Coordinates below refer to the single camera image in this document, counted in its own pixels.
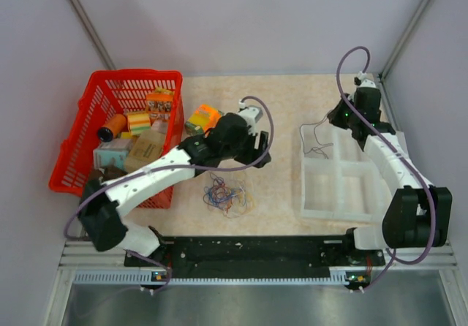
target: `cardboard box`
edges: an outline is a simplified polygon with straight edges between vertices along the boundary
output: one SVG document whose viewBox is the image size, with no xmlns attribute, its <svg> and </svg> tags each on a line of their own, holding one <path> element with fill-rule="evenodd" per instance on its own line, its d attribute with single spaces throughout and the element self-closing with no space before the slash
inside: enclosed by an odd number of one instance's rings
<svg viewBox="0 0 468 326">
<path fill-rule="evenodd" d="M 148 165 L 157 160 L 162 153 L 166 135 L 154 130 L 145 130 L 125 159 L 124 168 L 128 173 Z"/>
<path fill-rule="evenodd" d="M 132 140 L 123 140 L 120 138 L 101 143 L 99 147 L 93 151 L 94 169 L 114 165 L 123 170 L 125 158 L 128 156 L 132 144 Z"/>
<path fill-rule="evenodd" d="M 169 121 L 170 112 L 173 109 L 173 98 L 172 94 L 166 93 L 146 95 L 146 111 L 151 124 L 158 120 Z"/>
</svg>

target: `beige table surface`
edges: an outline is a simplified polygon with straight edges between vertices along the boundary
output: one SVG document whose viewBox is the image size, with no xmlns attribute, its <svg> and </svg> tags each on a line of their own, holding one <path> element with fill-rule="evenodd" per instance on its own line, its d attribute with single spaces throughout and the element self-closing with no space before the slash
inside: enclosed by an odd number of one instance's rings
<svg viewBox="0 0 468 326">
<path fill-rule="evenodd" d="M 352 79 L 353 75 L 343 75 L 345 91 L 355 90 Z M 203 202 L 209 176 L 204 173 L 175 186 L 170 209 L 136 208 L 127 218 L 151 225 L 163 235 L 324 235 L 344 233 L 353 226 L 300 217 L 299 126 L 319 121 L 336 106 L 339 92 L 335 75 L 185 77 L 185 117 L 202 103 L 236 112 L 238 100 L 247 95 L 258 96 L 267 104 L 275 124 L 272 162 L 262 169 L 246 170 L 253 182 L 255 209 L 236 219 L 225 217 L 219 210 L 210 211 Z M 268 131 L 266 115 L 260 129 Z"/>
</svg>

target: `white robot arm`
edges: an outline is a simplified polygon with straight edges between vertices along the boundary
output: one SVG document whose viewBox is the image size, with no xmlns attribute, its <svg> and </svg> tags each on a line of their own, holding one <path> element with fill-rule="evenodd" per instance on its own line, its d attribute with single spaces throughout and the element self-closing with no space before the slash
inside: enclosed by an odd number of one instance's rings
<svg viewBox="0 0 468 326">
<path fill-rule="evenodd" d="M 225 159 L 251 164 L 265 152 L 268 133 L 261 132 L 257 141 L 257 122 L 263 116 L 261 108 L 239 104 L 238 113 L 221 117 L 208 135 L 186 138 L 160 159 L 117 180 L 89 181 L 83 191 L 82 201 L 96 194 L 79 212 L 84 226 L 97 251 L 114 247 L 136 251 L 147 257 L 160 246 L 160 238 L 152 227 L 141 227 L 126 220 L 125 216 L 141 202 L 178 182 L 203 173 L 194 165 L 218 167 Z M 255 167 L 271 161 L 267 153 Z"/>
<path fill-rule="evenodd" d="M 401 159 L 406 160 L 414 169 L 416 167 L 401 147 L 392 126 L 380 121 L 380 91 L 374 82 L 360 73 L 355 78 L 355 83 L 356 92 L 348 95 L 348 100 L 398 152 L 389 149 L 380 137 L 372 134 L 343 100 L 328 114 L 331 124 L 352 130 L 352 137 L 376 164 L 393 195 L 381 225 L 353 229 L 355 247 L 363 250 L 424 247 L 428 243 L 431 224 L 427 196 L 420 181 Z M 446 188 L 435 187 L 419 171 L 418 175 L 429 188 L 436 205 L 436 235 L 433 246 L 442 246 L 447 239 L 451 193 Z"/>
</svg>

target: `gray wall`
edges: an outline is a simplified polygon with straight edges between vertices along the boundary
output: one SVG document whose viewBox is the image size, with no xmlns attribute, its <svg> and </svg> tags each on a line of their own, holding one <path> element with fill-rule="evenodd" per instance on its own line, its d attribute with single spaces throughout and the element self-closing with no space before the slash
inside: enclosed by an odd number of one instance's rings
<svg viewBox="0 0 468 326">
<path fill-rule="evenodd" d="M 101 69 L 66 0 L 0 0 L 0 325 L 42 324 L 78 199 L 48 179 Z"/>
<path fill-rule="evenodd" d="M 82 0 L 117 67 L 334 72 L 367 45 L 382 69 L 420 0 Z M 344 70 L 362 69 L 356 54 Z"/>
<path fill-rule="evenodd" d="M 450 240 L 468 282 L 468 0 L 436 0 L 388 80 L 417 166 L 453 194 Z"/>
</svg>

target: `orange can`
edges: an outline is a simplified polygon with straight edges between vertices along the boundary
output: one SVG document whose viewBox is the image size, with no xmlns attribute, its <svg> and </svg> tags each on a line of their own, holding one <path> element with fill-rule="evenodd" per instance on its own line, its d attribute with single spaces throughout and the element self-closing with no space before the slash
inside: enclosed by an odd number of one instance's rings
<svg viewBox="0 0 468 326">
<path fill-rule="evenodd" d="M 102 125 L 97 130 L 97 137 L 102 142 L 110 142 L 124 129 L 127 125 L 127 118 L 124 114 L 115 114 L 107 123 Z"/>
</svg>

